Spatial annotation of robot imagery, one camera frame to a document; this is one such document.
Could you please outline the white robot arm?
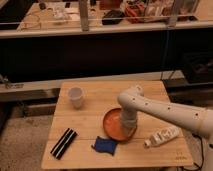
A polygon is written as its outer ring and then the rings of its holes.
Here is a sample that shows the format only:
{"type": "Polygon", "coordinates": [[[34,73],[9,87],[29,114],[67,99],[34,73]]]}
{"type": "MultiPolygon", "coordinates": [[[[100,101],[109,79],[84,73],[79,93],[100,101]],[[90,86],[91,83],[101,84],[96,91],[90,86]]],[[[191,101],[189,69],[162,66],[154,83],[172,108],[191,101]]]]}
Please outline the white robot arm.
{"type": "Polygon", "coordinates": [[[121,105],[123,127],[135,128],[140,111],[206,139],[208,145],[202,171],[213,171],[213,110],[146,98],[139,85],[122,91],[117,100],[121,105]]]}

